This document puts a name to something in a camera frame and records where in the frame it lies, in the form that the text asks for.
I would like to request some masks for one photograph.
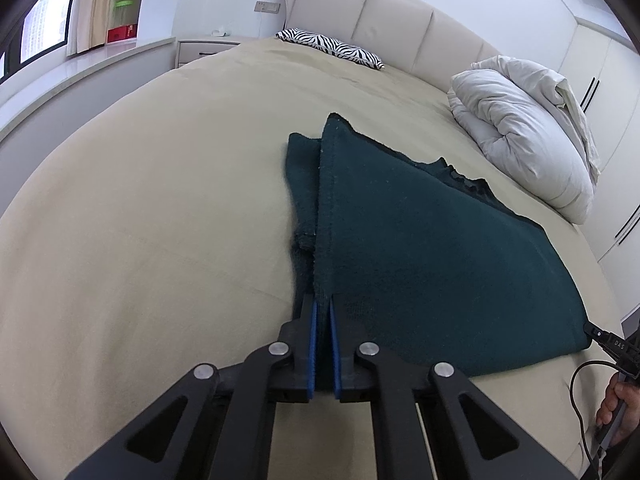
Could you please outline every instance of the red box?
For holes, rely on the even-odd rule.
[[[107,43],[135,38],[137,34],[137,23],[134,23],[133,25],[123,25],[122,27],[110,28],[110,30],[107,31]]]

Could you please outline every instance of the upholstered headboard panel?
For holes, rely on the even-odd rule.
[[[286,27],[365,48],[446,92],[451,76],[498,51],[421,0],[285,0]]]

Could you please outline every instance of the human hand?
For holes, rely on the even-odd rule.
[[[626,410],[622,417],[622,423],[611,440],[612,446],[625,440],[634,432],[640,422],[640,388],[630,383],[618,382],[618,374],[615,373],[605,390],[604,400],[600,405],[600,409],[596,412],[596,425],[598,427],[611,422],[613,411],[620,400],[626,402]]]

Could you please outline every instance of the window frame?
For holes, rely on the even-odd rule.
[[[22,49],[22,30],[24,28],[24,19],[20,22],[18,29],[15,31],[15,35],[9,42],[7,50],[4,51],[4,75],[0,78],[0,84],[9,79],[12,75],[19,70],[26,67],[29,63],[36,61],[42,56],[53,52],[54,50],[65,46],[69,40],[69,25],[71,23],[71,7],[74,0],[69,0],[69,8],[66,10],[66,24],[65,24],[65,39],[59,43],[46,48],[43,51],[31,56],[29,59],[21,62],[20,51]]]

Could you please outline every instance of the beige bed sheet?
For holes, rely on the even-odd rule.
[[[580,232],[488,163],[446,96],[279,40],[169,72],[73,134],[0,219],[0,420],[57,480],[199,362],[240,362],[290,316],[291,132],[330,112],[415,160],[444,156],[544,226],[590,319],[620,330]],[[568,382],[591,348],[476,384],[568,467],[583,468]],[[590,421],[610,376],[587,368]],[[279,406],[272,479],[374,478],[367,406]]]

